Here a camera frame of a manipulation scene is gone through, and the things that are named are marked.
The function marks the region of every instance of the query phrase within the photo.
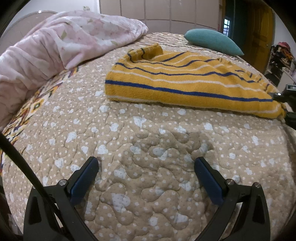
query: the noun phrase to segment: wooden door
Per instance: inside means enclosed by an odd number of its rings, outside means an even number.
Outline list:
[[[242,57],[264,74],[274,35],[272,9],[265,4],[250,3],[248,7],[247,38]]]

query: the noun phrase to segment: yellow garment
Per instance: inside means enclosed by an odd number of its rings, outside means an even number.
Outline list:
[[[161,102],[283,117],[283,106],[261,75],[222,58],[192,52],[163,51],[158,44],[131,50],[106,75],[105,93],[112,100]]]

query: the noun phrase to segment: bed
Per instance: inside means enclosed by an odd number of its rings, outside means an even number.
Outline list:
[[[216,210],[193,171],[199,156],[225,178],[262,184],[273,239],[296,200],[290,158],[295,133],[287,135],[279,120],[108,100],[104,81],[112,65],[130,49],[156,42],[164,50],[223,57],[258,74],[240,57],[189,45],[183,35],[148,34],[52,78],[4,133],[44,186],[68,179],[90,156],[101,158],[94,185],[76,207],[99,240],[195,240]],[[32,185],[2,153],[1,169],[11,213],[22,230]]]

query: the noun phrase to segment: metal screw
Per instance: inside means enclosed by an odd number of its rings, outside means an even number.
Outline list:
[[[258,182],[255,182],[254,185],[255,185],[255,187],[257,187],[257,188],[260,188],[260,187],[261,187],[261,184],[258,183]]]
[[[227,179],[227,180],[226,180],[226,183],[227,183],[228,185],[233,185],[233,184],[234,184],[234,181],[233,181],[232,179]]]
[[[61,186],[66,185],[66,183],[67,183],[66,179],[62,179],[62,180],[59,181],[59,185],[61,185]]]

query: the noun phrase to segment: pillow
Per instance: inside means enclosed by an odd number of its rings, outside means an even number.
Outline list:
[[[185,39],[195,45],[229,55],[244,55],[241,49],[226,35],[211,29],[196,28],[185,33]]]

